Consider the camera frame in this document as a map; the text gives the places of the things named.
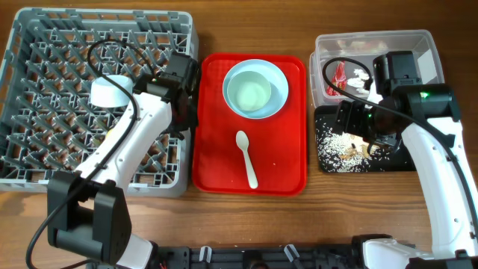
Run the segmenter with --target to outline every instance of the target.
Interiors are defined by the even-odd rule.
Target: white bowl
[[[124,75],[108,75],[129,93],[133,92],[133,81]],[[129,104],[129,98],[106,79],[99,77],[91,84],[90,101],[100,108],[117,108]]]
[[[246,113],[263,108],[270,99],[269,81],[254,71],[240,72],[232,77],[226,91],[229,101]]]

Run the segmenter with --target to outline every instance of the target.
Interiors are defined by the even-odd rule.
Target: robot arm
[[[332,61],[336,60],[330,60],[323,69],[329,86],[332,83],[327,81],[325,68]],[[363,64],[351,62],[367,70]],[[433,242],[431,254],[399,245],[389,238],[365,241],[361,246],[364,265],[370,269],[401,269],[407,265],[421,268],[413,267],[409,259],[419,257],[438,262],[462,259],[463,255],[476,256],[474,217],[478,194],[465,155],[460,113],[453,91],[445,84],[422,85],[411,52],[389,52],[376,58],[373,66],[376,91],[384,99],[379,105],[370,104],[343,93],[356,101],[343,101],[339,105],[334,129],[339,134],[349,132],[380,146],[396,146],[403,140],[420,177]]]
[[[158,77],[139,78],[133,89],[137,121],[105,166],[48,224],[50,245],[121,268],[159,268],[158,245],[131,233],[125,192],[159,134],[172,133],[183,138],[181,132],[196,126],[196,114],[190,109],[188,96],[196,87],[198,71],[195,60],[173,53],[166,70]],[[49,214],[84,182],[118,142],[131,122],[132,107],[129,103],[105,141],[74,173],[54,173],[47,190]],[[88,199],[94,199],[93,209],[78,204]]]
[[[455,135],[452,150],[466,175],[473,200],[477,201],[477,188],[463,147],[462,124],[450,117],[432,118],[429,123],[445,135]],[[413,158],[425,196],[432,227],[432,253],[398,244],[393,239],[373,239],[363,243],[364,264],[370,269],[403,269],[410,258],[454,259],[457,250],[476,256],[478,244],[471,237],[475,231],[468,202],[455,167],[447,160],[443,147],[429,132],[414,123],[403,131],[402,139]]]

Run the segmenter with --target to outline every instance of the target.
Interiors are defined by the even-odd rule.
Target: black tray
[[[315,109],[315,141],[319,156],[319,167],[324,172],[379,172],[379,171],[415,171],[409,151],[403,143],[396,151],[378,149],[369,158],[361,160],[357,165],[345,167],[345,162],[339,154],[329,154],[324,150],[324,138],[330,136],[330,129],[334,125],[337,105],[324,105]]]

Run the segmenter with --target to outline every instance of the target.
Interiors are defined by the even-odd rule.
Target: light blue bowl
[[[227,95],[227,87],[232,77],[244,71],[260,73],[269,81],[271,86],[269,101],[263,108],[260,108],[256,111],[243,111],[237,108],[234,104],[232,104]],[[253,59],[242,61],[239,64],[236,64],[229,70],[223,82],[223,96],[227,105],[237,115],[248,119],[258,120],[274,115],[284,106],[285,101],[287,101],[288,94],[289,86],[284,73],[276,65],[264,60]]]

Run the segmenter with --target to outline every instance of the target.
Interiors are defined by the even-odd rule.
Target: spoon handle
[[[243,150],[242,152],[244,153],[244,161],[246,162],[246,172],[247,180],[249,180],[249,186],[255,189],[259,186],[259,184],[257,183],[257,177],[255,177],[254,168],[252,167],[251,159],[249,158],[249,153],[246,150]]]

